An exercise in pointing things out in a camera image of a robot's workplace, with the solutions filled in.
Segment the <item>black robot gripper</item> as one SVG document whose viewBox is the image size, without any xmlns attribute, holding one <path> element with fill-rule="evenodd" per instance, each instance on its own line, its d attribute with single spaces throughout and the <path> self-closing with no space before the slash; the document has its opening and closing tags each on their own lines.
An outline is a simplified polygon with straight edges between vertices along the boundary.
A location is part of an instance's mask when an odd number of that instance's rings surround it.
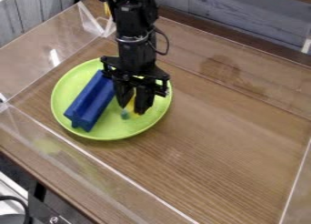
<svg viewBox="0 0 311 224">
<path fill-rule="evenodd" d="M 136 114 L 153 105 L 154 96 L 168 93 L 169 74 L 156 65 L 156 37 L 117 37 L 117 56 L 102 56 L 102 75 L 112 79 L 117 104 L 124 108 L 136 88 Z"/>
</svg>

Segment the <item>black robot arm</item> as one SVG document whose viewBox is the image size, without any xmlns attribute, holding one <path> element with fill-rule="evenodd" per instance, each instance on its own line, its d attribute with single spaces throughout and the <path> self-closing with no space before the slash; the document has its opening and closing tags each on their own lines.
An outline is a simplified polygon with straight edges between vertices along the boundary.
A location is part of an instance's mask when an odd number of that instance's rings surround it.
<svg viewBox="0 0 311 224">
<path fill-rule="evenodd" d="M 156 65 L 156 0 L 98 0 L 108 5 L 116 26 L 117 56 L 102 56 L 102 75 L 113 81 L 114 96 L 121 107 L 134 98 L 133 112 L 142 115 L 154 96 L 168 93 L 169 74 Z"/>
</svg>

